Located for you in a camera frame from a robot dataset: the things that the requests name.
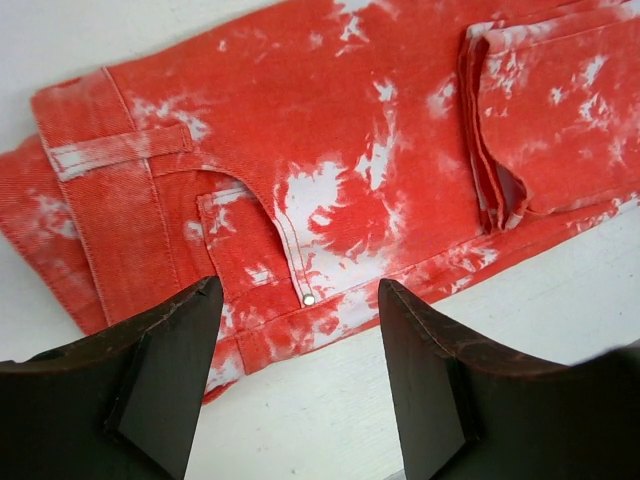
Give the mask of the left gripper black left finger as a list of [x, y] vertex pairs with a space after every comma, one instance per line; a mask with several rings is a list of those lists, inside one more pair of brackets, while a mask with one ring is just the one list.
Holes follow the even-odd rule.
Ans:
[[219, 332], [220, 281], [1, 365], [5, 479], [181, 479]]

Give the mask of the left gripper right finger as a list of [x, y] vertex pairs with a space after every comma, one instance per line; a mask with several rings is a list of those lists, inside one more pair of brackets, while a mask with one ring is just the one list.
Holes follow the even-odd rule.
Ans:
[[409, 479], [635, 479], [639, 346], [573, 366], [498, 343], [397, 281], [379, 284]]

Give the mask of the red tie-dye trousers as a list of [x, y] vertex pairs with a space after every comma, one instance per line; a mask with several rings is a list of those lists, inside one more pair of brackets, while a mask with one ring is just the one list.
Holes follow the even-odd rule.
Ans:
[[1, 230], [92, 334], [205, 276], [205, 397], [639, 200], [635, 1], [287, 1], [47, 87]]

